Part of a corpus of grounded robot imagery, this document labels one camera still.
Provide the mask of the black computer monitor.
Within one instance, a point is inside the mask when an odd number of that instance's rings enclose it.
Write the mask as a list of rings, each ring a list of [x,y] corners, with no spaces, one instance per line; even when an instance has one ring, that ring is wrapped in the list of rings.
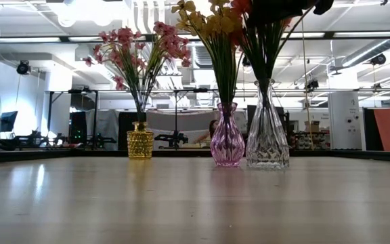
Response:
[[[18,111],[2,113],[0,116],[0,132],[13,131],[17,115]]]

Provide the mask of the yellow artificial flower bunch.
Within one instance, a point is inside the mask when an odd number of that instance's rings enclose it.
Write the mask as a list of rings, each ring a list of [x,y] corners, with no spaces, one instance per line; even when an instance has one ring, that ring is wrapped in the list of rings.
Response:
[[[221,18],[222,3],[217,0],[207,0],[210,6],[210,14],[205,16],[198,11],[193,0],[179,0],[172,8],[171,12],[178,13],[180,19],[176,27],[197,36],[205,46],[212,63],[212,69],[215,74],[216,87],[219,88],[219,78],[217,68],[215,67],[216,58],[216,32],[215,23],[217,18]]]
[[[202,20],[200,38],[215,73],[219,99],[223,106],[233,102],[236,93],[238,65],[236,49],[242,30],[241,17],[231,8],[230,0],[208,0],[211,15]]]

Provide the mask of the pink ribbed glass vase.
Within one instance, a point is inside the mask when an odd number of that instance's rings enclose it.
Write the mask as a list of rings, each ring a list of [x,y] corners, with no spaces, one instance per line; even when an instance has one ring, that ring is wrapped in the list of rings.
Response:
[[[244,138],[234,120],[236,108],[235,102],[218,104],[220,119],[210,143],[216,166],[238,167],[244,156]]]

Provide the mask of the tall clear glass vase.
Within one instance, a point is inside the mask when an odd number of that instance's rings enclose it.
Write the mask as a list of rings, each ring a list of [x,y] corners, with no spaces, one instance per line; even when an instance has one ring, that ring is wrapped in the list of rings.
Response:
[[[258,101],[246,143],[246,163],[251,169],[286,169],[290,153],[280,116],[272,99],[273,79],[256,82]]]

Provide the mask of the black partition panel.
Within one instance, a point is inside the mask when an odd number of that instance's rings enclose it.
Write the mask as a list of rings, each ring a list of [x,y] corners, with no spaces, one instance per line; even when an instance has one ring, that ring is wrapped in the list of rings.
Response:
[[[123,111],[118,114],[118,149],[128,151],[127,132],[134,131],[134,122],[138,122],[136,112]]]

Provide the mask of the white partition board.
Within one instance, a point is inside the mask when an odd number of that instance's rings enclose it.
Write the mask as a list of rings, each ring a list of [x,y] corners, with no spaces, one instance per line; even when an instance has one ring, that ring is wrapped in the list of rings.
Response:
[[[149,110],[147,112],[148,130],[159,135],[173,136],[177,130],[188,141],[178,143],[179,148],[210,149],[209,125],[213,120],[219,121],[221,113],[218,110]]]

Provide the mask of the person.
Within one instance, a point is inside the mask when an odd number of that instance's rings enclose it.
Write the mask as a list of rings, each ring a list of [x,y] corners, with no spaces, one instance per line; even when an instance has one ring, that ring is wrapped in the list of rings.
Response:
[[[194,143],[195,144],[201,143],[202,141],[204,141],[208,138],[212,139],[218,124],[219,124],[218,120],[216,120],[216,119],[212,120],[209,123],[209,131],[207,133],[199,136],[197,139],[195,139]]]

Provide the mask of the overhead light bar frame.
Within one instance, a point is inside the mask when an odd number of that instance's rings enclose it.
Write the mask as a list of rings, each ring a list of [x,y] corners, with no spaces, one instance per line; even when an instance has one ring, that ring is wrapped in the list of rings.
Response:
[[[304,40],[343,40],[343,39],[390,39],[390,30],[381,31],[326,31],[326,32],[294,32],[284,33],[281,40],[288,41]],[[35,36],[35,37],[0,37],[2,44],[29,44],[29,43],[101,43],[102,38],[98,35],[87,36]]]

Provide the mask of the white column with panel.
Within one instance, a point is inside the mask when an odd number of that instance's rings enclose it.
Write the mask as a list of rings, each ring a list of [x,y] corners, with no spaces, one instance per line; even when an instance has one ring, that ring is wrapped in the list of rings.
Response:
[[[330,116],[330,146],[334,150],[361,150],[361,114],[359,108],[358,74],[354,68],[346,68],[328,77]]]

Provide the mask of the silver ventilation duct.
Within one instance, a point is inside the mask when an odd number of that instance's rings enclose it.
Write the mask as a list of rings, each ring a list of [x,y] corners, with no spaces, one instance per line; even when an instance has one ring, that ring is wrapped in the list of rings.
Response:
[[[200,39],[197,36],[194,36],[198,39],[198,44],[195,45],[195,62],[196,66],[200,68],[210,68],[212,69],[212,63],[211,58],[205,48],[205,46],[202,44]]]

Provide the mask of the storage shelf with bins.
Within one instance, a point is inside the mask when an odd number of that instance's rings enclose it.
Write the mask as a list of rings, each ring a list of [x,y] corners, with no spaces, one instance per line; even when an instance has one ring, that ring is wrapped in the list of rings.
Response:
[[[330,150],[330,134],[299,131],[291,136],[291,146],[295,150]]]

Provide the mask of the black metal frame stand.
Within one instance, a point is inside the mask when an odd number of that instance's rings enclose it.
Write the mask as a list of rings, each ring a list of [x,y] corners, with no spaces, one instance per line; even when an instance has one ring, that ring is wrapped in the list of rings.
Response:
[[[94,109],[93,109],[93,134],[91,135],[90,139],[86,139],[86,145],[88,145],[88,142],[91,144],[91,150],[95,150],[98,142],[98,136],[97,136],[97,117],[98,117],[98,98],[99,98],[99,91],[96,89],[69,89],[66,91],[46,91],[46,93],[49,94],[49,104],[48,104],[48,112],[47,112],[47,131],[51,131],[51,116],[52,116],[52,107],[53,103],[62,95],[62,94],[95,94],[95,102],[94,102]]]

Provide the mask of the black tower with green lights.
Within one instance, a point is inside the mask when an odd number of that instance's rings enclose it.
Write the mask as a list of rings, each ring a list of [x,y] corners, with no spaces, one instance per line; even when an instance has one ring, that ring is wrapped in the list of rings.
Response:
[[[70,114],[69,139],[71,144],[87,141],[87,123],[85,112]]]

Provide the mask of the black table frame rails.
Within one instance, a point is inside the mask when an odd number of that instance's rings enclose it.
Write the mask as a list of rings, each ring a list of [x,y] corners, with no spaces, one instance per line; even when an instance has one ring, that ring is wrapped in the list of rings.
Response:
[[[154,151],[154,157],[210,157],[205,150],[162,150]],[[65,157],[127,157],[126,151],[103,150],[32,150],[32,151],[0,151],[0,162],[27,161],[38,159],[55,159]],[[372,159],[390,161],[388,151],[361,150],[297,150],[290,153],[291,157],[341,157],[350,159]]]

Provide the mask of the grey cover cloth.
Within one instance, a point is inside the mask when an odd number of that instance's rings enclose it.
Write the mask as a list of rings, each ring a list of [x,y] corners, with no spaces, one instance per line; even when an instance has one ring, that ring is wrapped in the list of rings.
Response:
[[[93,114],[94,110],[87,110],[85,112],[86,116],[86,126],[87,126],[87,135],[93,135]],[[116,143],[105,143],[104,148],[106,150],[118,150],[118,111],[116,110],[99,110],[96,117],[96,133],[101,134],[105,138],[113,138],[116,140]]]

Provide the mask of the yellow textured glass vase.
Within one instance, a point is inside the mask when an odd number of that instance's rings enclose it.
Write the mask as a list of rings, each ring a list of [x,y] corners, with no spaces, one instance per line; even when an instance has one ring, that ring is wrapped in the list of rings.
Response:
[[[127,132],[128,157],[150,159],[152,157],[154,133],[147,130],[146,122],[133,122],[135,129]]]

